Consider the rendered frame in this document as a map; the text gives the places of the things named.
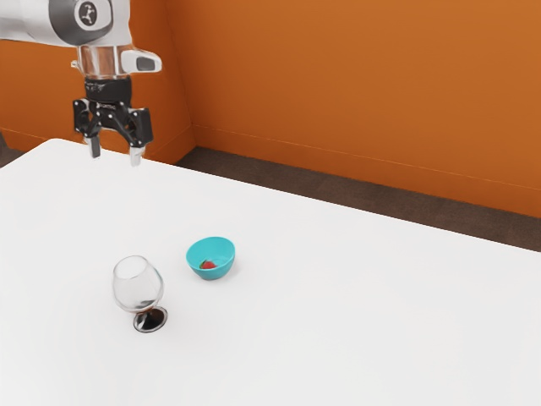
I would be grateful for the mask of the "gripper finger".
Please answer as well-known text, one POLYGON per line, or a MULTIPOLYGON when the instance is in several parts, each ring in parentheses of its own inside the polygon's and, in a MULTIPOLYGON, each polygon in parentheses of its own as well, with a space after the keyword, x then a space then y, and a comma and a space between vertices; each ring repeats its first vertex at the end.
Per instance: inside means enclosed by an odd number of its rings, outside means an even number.
POLYGON ((74 130, 83 135, 85 143, 90 148, 92 158, 101 155, 99 133, 101 120, 96 112, 96 104, 83 98, 73 101, 74 130))
POLYGON ((137 167, 146 146, 153 141, 150 110, 123 108, 113 114, 115 130, 128 142, 132 167, 137 167))

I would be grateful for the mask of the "teal bowl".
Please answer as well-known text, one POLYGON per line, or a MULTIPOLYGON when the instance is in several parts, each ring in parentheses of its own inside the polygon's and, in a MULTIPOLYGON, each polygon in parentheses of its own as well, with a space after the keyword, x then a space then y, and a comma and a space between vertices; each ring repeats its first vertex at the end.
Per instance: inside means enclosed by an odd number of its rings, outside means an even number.
POLYGON ((193 243, 186 255, 189 267, 204 280, 216 280, 224 277, 232 268, 236 256, 233 242, 224 237, 207 237, 193 243), (216 268, 202 270, 199 265, 202 261, 213 261, 216 268))

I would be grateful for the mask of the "clear stemmed glass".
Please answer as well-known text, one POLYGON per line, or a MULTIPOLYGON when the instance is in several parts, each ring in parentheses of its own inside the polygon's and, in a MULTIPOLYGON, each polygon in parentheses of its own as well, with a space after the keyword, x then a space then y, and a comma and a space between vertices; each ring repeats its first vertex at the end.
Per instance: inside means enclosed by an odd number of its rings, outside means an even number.
POLYGON ((114 266, 112 291, 117 306, 134 315, 137 332, 156 332, 166 324, 167 311, 159 306, 164 294, 163 278, 143 256, 125 257, 114 266))

